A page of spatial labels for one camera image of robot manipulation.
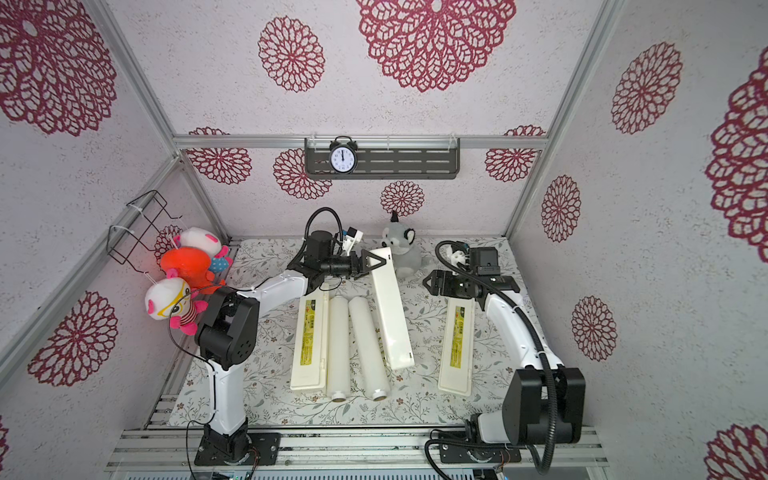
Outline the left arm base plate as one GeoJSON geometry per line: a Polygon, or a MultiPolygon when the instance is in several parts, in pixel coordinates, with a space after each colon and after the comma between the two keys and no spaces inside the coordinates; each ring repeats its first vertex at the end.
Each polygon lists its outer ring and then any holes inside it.
{"type": "Polygon", "coordinates": [[[193,465],[272,466],[277,461],[281,439],[278,433],[246,433],[225,440],[211,432],[203,436],[193,465]]]}

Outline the cream dispenser lid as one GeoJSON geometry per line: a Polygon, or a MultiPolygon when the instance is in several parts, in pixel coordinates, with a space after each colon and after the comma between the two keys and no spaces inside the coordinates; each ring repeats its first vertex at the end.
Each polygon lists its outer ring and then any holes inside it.
{"type": "Polygon", "coordinates": [[[471,394],[474,333],[475,302],[449,298],[438,377],[440,391],[460,396],[471,394]]]}

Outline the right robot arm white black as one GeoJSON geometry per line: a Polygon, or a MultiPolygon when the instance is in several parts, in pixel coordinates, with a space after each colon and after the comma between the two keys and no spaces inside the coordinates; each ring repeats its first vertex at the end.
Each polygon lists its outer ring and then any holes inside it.
{"type": "Polygon", "coordinates": [[[495,326],[514,371],[500,409],[471,421],[483,443],[575,444],[582,435],[586,380],[550,349],[523,305],[521,287],[501,270],[498,250],[456,240],[435,246],[444,267],[423,281],[433,296],[477,302],[495,326]]]}

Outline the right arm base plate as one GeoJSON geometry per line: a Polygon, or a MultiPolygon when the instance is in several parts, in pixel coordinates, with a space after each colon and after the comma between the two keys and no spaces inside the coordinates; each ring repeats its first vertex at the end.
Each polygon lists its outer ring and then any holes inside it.
{"type": "Polygon", "coordinates": [[[457,432],[438,432],[433,440],[438,445],[440,461],[445,464],[501,465],[519,463],[522,455],[518,448],[507,445],[477,443],[457,432]]]}

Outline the cream dispenser base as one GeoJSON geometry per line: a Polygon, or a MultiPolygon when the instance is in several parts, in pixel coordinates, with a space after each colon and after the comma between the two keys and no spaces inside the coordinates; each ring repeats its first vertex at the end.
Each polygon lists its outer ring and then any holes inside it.
{"type": "Polygon", "coordinates": [[[387,260],[385,266],[369,274],[374,289],[386,359],[393,371],[413,367],[415,359],[399,283],[392,264],[391,250],[389,247],[382,247],[371,252],[387,260]]]}

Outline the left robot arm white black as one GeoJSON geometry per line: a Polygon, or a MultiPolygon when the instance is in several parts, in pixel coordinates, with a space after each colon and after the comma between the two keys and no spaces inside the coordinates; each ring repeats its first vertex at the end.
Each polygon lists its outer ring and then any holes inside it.
{"type": "Polygon", "coordinates": [[[332,305],[324,281],[328,277],[356,279],[371,273],[396,279],[394,273],[387,272],[392,266],[388,248],[379,253],[357,253],[355,243],[343,232],[315,231],[304,238],[283,273],[247,290],[221,287],[212,294],[195,334],[200,356],[209,363],[212,400],[203,446],[237,456],[251,444],[243,364],[255,350],[262,313],[293,300],[299,302],[298,344],[294,349],[298,387],[315,390],[326,386],[330,324],[341,308],[332,305]]]}

